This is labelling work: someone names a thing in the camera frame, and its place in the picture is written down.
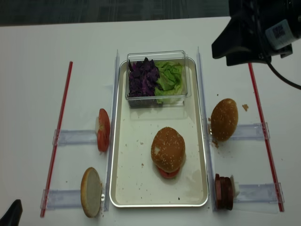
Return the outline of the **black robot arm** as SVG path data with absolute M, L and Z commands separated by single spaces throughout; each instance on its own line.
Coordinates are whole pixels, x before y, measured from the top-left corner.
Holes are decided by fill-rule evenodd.
M 301 37 L 299 0 L 230 0 L 230 21 L 212 44 L 214 59 L 228 66 L 271 62 L 293 53 Z

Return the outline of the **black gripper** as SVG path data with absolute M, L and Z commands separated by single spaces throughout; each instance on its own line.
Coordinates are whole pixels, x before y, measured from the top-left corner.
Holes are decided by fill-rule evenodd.
M 230 21 L 212 44 L 212 57 L 228 66 L 271 62 L 293 53 L 293 1 L 230 0 Z

